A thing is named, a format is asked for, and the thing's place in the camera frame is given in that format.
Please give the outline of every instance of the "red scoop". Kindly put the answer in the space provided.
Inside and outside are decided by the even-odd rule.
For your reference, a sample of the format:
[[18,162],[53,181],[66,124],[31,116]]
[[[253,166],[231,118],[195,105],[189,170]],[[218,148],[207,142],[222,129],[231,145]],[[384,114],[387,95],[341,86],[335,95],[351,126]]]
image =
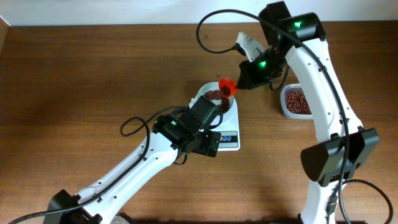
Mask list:
[[220,89],[220,92],[223,94],[223,96],[226,98],[235,95],[236,91],[238,90],[236,88],[236,83],[230,78],[222,78],[218,82],[218,88]]

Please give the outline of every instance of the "white backdrop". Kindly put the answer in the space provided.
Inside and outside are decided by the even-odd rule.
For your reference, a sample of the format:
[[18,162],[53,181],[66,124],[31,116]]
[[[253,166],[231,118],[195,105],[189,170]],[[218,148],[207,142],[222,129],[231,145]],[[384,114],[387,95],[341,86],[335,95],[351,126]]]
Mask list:
[[[255,15],[275,0],[0,0],[0,16],[12,26],[83,24],[196,24],[217,9]],[[291,15],[315,12],[322,21],[398,19],[397,0],[285,0]],[[225,14],[208,22],[252,22]]]

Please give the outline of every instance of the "digital scale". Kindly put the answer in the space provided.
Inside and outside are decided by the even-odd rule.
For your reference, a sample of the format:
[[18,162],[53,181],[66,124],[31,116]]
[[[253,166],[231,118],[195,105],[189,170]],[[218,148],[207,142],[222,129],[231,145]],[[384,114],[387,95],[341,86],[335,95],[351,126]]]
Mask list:
[[[198,91],[196,97],[191,99],[189,107],[199,99],[200,96],[204,95],[210,90],[218,90],[218,82],[207,83],[202,86]],[[239,139],[239,118],[238,118],[238,106],[233,96],[229,97],[229,109],[223,115],[223,122],[212,131],[221,133],[220,144],[218,145],[218,151],[237,151],[241,147]],[[216,105],[221,103],[221,100],[212,100]],[[220,121],[220,116],[217,116],[211,125],[217,125]]]

